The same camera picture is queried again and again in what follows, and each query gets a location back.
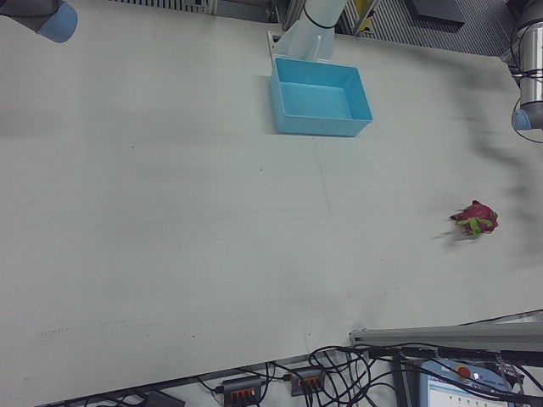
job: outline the red button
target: red button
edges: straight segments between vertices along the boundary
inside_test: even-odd
[[[462,376],[463,378],[469,378],[472,375],[472,372],[466,366],[459,365],[455,370],[458,376]]]

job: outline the blue cap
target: blue cap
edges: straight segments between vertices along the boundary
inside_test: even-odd
[[[515,130],[531,130],[529,117],[523,109],[517,109],[512,114],[512,128]]]
[[[51,41],[61,43],[70,39],[76,31],[76,27],[76,11],[68,3],[62,2],[57,13],[52,15],[36,33]]]

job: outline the blue plastic bin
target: blue plastic bin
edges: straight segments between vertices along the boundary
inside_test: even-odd
[[[372,122],[357,68],[276,58],[270,88],[280,132],[352,137]]]

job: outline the white tabletop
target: white tabletop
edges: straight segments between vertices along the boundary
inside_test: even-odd
[[[64,45],[0,21],[0,405],[541,308],[543,149],[498,59],[339,37],[374,122],[280,135],[269,25],[70,3]],[[472,199],[500,226],[457,240]]]

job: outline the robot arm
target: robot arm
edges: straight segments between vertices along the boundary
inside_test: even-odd
[[[54,42],[66,42],[77,27],[77,13],[62,0],[0,0],[0,15]]]
[[[515,31],[518,49],[512,50],[512,61],[521,79],[512,125],[516,130],[543,129],[543,0],[528,3]]]

